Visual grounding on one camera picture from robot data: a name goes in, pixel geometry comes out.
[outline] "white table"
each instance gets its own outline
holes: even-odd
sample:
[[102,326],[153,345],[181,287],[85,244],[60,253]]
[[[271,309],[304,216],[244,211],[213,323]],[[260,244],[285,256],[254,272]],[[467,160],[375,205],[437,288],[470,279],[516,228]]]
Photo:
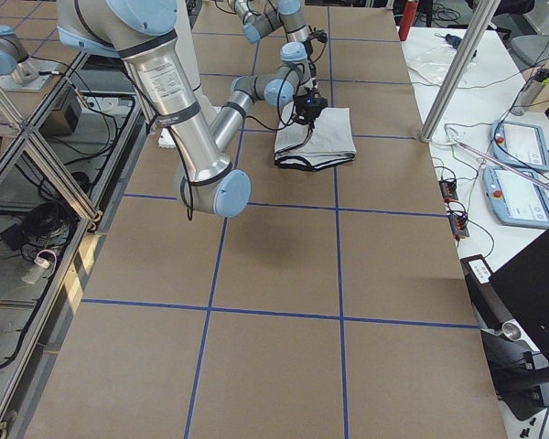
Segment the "white table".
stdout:
[[[414,27],[411,29],[407,41],[402,44],[404,57],[408,63],[428,50],[444,44],[444,39],[437,37],[436,34],[445,35],[446,33],[451,33],[463,37],[464,32],[465,30],[457,29]],[[437,86],[432,87],[418,84],[417,82],[428,82],[413,70],[409,70],[409,75],[411,82],[414,83],[414,92],[419,112],[422,119],[425,120],[439,89]],[[488,85],[499,80],[505,81],[487,88],[461,90],[462,88]],[[439,162],[440,159],[444,162],[445,166],[451,168],[456,173],[458,178],[473,178],[475,173],[469,167],[456,161],[452,157],[451,147],[444,145],[448,142],[444,127],[445,124],[460,123],[463,125],[474,125],[476,123],[487,123],[488,125],[479,125],[473,128],[452,126],[452,128],[457,130],[459,140],[480,151],[486,152],[490,141],[489,125],[493,121],[500,119],[510,108],[523,84],[524,79],[522,75],[514,65],[511,56],[502,45],[497,34],[493,31],[486,32],[479,44],[477,57],[474,58],[472,64],[468,67],[467,73],[458,86],[459,90],[454,94],[433,136],[431,152],[432,156],[436,158],[436,166],[441,165]],[[510,115],[506,120],[542,126],[549,148],[549,121],[544,113],[527,112],[522,117]],[[468,162],[474,167],[479,167],[479,158],[475,155],[458,146],[455,147],[455,154],[456,157],[464,162]],[[440,169],[437,170],[437,175],[441,175]],[[447,171],[444,177],[450,177]],[[469,206],[469,218],[488,230],[494,238],[494,251],[487,261],[492,270],[496,271],[543,231],[501,225],[487,204],[481,172],[473,191],[471,188],[472,183],[469,181],[462,180],[457,183],[457,193],[460,201],[466,207]],[[490,238],[488,235],[472,224],[468,225],[468,231],[470,237],[461,240],[457,249],[459,257],[463,258],[474,254],[488,253],[490,250]],[[543,419],[542,413],[537,416],[538,421],[535,427],[531,427],[528,421],[523,423],[517,421],[504,403],[501,403],[501,411],[509,438],[518,437],[522,429],[527,427],[531,428],[530,437],[537,437],[539,433],[538,428]],[[544,437],[549,439],[549,421],[545,428]]]

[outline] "black trim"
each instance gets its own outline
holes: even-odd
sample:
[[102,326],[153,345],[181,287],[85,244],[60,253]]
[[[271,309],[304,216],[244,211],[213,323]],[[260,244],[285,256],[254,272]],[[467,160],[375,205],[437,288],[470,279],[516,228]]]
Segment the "black trim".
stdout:
[[229,174],[231,171],[231,162],[226,166],[226,168],[221,171],[217,176],[214,176],[210,178],[209,180],[203,180],[203,181],[192,181],[191,186],[193,187],[201,187],[201,186],[207,186],[211,183],[215,183],[218,180],[221,180],[226,176],[226,174]]
[[75,5],[75,13],[77,14],[77,18],[81,21],[81,25],[85,30],[87,30],[88,34],[94,37],[98,43],[103,44],[108,48],[113,48],[113,45],[111,43],[107,42],[105,39],[100,38],[98,34],[93,32],[93,30],[88,26],[86,21],[83,19],[83,15],[81,14],[81,10],[80,10],[80,0],[74,0],[73,4]]
[[120,55],[120,58],[132,57],[133,55],[138,55],[139,53],[146,52],[147,50],[150,50],[151,48],[157,48],[157,47],[169,42],[173,38],[177,38],[177,32],[175,32],[175,29],[172,29],[170,32],[168,32],[165,35],[161,35],[160,37],[149,39],[148,41],[146,41],[144,43],[141,43],[141,44],[138,44],[136,46],[133,46],[131,48],[125,48],[124,50],[118,50],[118,55]]
[[199,105],[199,102],[195,101],[189,107],[181,110],[180,112],[173,112],[171,114],[159,116],[158,122],[161,126],[171,126],[177,123],[183,123],[191,119],[200,111],[201,106]]
[[287,34],[287,35],[289,35],[289,34],[294,34],[295,32],[298,32],[298,31],[301,30],[301,29],[305,29],[306,27],[307,27],[307,26],[303,25],[302,27],[299,27],[299,28],[297,28],[297,29],[295,29],[295,30],[289,30],[289,31],[287,31],[286,34]]
[[224,105],[224,107],[233,108],[234,110],[236,110],[240,114],[240,116],[243,119],[246,119],[246,116],[247,116],[246,111],[240,105],[238,105],[236,102],[227,101],[226,104]]

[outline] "metal pole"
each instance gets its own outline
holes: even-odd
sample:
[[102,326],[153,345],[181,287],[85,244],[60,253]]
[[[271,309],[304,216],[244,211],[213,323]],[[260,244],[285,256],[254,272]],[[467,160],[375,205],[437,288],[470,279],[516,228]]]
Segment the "metal pole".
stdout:
[[433,106],[425,119],[425,124],[420,133],[422,142],[429,142],[431,140],[437,124],[446,111],[461,77],[466,72],[466,66],[472,60],[474,52],[482,39],[482,35],[484,35],[500,2],[501,0],[484,0],[479,2],[478,9],[469,23],[464,40],[457,49],[457,54],[451,63],[443,85],[439,89],[436,100],[433,102]]
[[501,167],[503,167],[504,169],[513,172],[513,173],[516,174],[517,176],[521,176],[522,178],[525,178],[525,179],[529,180],[529,181],[530,181],[531,183],[533,183],[534,185],[537,185],[538,187],[542,187],[543,189],[549,191],[549,185],[547,185],[547,184],[544,183],[543,181],[537,180],[536,178],[533,178],[533,177],[531,177],[531,176],[527,176],[526,174],[524,174],[523,172],[519,171],[519,170],[516,169],[515,167],[508,166],[508,165],[506,165],[505,163],[502,163],[502,162],[501,162],[500,160],[498,160],[497,158],[491,157],[491,156],[488,155],[488,154],[484,154],[484,153],[482,153],[481,151],[479,151],[479,150],[477,150],[477,149],[475,149],[475,148],[472,148],[472,147],[469,146],[469,145],[463,144],[463,143],[461,143],[461,142],[457,142],[457,144],[460,145],[462,148],[467,149],[467,150],[470,151],[471,153],[474,153],[475,155],[479,155],[480,157],[484,158],[485,160],[491,161],[492,163],[495,163],[496,165],[501,166]]

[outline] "brown cardboard surface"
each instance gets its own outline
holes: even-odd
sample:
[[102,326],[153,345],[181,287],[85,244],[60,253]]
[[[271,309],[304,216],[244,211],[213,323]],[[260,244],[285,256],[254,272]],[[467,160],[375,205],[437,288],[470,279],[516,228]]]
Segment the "brown cardboard surface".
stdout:
[[214,314],[191,438],[343,437],[338,323]]
[[204,317],[81,304],[26,439],[182,434]]
[[[108,411],[103,435],[112,438],[181,437],[188,416],[188,439],[338,439],[344,429],[352,439],[504,437],[435,171],[413,140],[413,88],[384,83],[407,82],[392,13],[314,6],[306,16],[338,39],[331,70],[322,67],[334,81],[319,87],[350,108],[356,162],[315,174],[276,169],[275,135],[247,120],[238,165],[253,181],[253,205],[234,219],[196,213],[189,223],[162,199],[174,197],[174,151],[150,139],[128,188],[149,198],[124,197],[85,295],[100,303],[81,305],[88,311],[27,437],[98,435]],[[212,3],[195,29],[216,105],[235,76],[276,67],[284,41],[261,42],[254,65],[239,20]],[[278,123],[264,102],[253,115]],[[95,378],[90,353],[104,359]],[[103,383],[115,390],[126,377],[134,386],[109,409]]]
[[194,34],[199,73],[250,75],[256,47],[242,35]]
[[[159,136],[160,130],[146,139],[126,188],[127,193],[164,197],[177,196],[173,188],[173,179],[180,166],[180,158],[177,149],[158,146]],[[234,136],[230,146],[226,149],[226,154],[230,157],[236,156],[239,140],[239,135]]]
[[446,218],[341,212],[339,224],[347,316],[476,324]]
[[393,11],[384,8],[329,8],[332,38],[398,41]]
[[220,219],[189,222],[177,201],[124,198],[85,295],[206,305],[220,233]]
[[506,437],[478,330],[346,323],[350,438]]
[[338,167],[339,205],[444,214],[427,144],[356,137],[356,160]]
[[423,126],[411,85],[334,82],[333,95],[353,134],[415,137]]
[[333,207],[333,169],[301,172],[281,169],[273,159],[275,134],[244,133],[238,167],[253,183],[251,202]]
[[228,222],[214,304],[336,315],[335,228],[330,211],[248,207]]
[[368,80],[409,83],[398,42],[334,41],[331,43],[334,80]]

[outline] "table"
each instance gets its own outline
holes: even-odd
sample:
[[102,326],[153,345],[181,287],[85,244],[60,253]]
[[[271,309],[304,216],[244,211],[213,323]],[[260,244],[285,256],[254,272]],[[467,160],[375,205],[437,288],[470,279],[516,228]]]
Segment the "table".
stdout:
[[[403,43],[403,52],[407,62],[443,44],[443,39],[437,37],[436,34],[445,35],[446,32],[463,37],[465,31],[457,29],[412,28],[409,38]],[[419,82],[427,83],[427,81],[413,70],[409,70],[409,74],[411,82],[414,84],[419,112],[421,113],[421,117],[425,119],[436,97],[438,88],[420,84]],[[500,82],[487,88],[461,90],[466,87],[483,86],[498,81]],[[454,170],[458,177],[473,178],[475,173],[452,157],[451,147],[443,146],[447,142],[445,124],[490,124],[494,120],[500,119],[511,106],[523,84],[524,79],[522,75],[512,62],[511,56],[502,45],[496,32],[487,31],[479,44],[477,57],[468,67],[468,72],[464,75],[462,83],[459,84],[459,90],[454,94],[433,137],[431,154],[438,159],[435,161],[436,166],[441,165],[440,161],[443,161],[445,166]],[[527,112],[522,117],[511,115],[507,120],[542,126],[545,140],[549,147],[549,120],[544,113]],[[480,125],[473,128],[454,126],[454,128],[458,129],[459,139],[462,142],[484,152],[487,150],[490,139],[489,126]],[[471,153],[456,147],[455,154],[461,160],[475,167],[479,166],[476,157],[472,156]],[[471,189],[471,181],[458,182],[457,192],[461,202],[466,206],[470,206],[470,219],[488,230],[494,238],[495,248],[491,256],[487,258],[487,261],[490,267],[496,271],[543,231],[501,225],[491,213],[487,204],[484,188],[481,183],[481,173],[478,184],[474,187],[473,191]],[[457,249],[459,257],[463,258],[480,253],[486,254],[490,248],[490,239],[488,236],[475,225],[469,224],[468,229],[470,237],[460,242]],[[523,428],[531,427],[528,423],[519,423],[514,419],[514,416],[506,405],[502,404],[501,409],[504,413],[509,437],[515,437],[515,434],[520,434]],[[545,437],[549,438],[549,425],[545,431],[547,432]]]
[[[150,139],[27,439],[504,436],[393,15],[305,12],[328,31],[320,89],[350,107],[356,161],[278,169],[249,121],[228,153],[250,206],[187,222],[177,154]],[[275,69],[281,36],[249,46],[204,4],[210,99]],[[263,102],[253,115],[276,123]]]

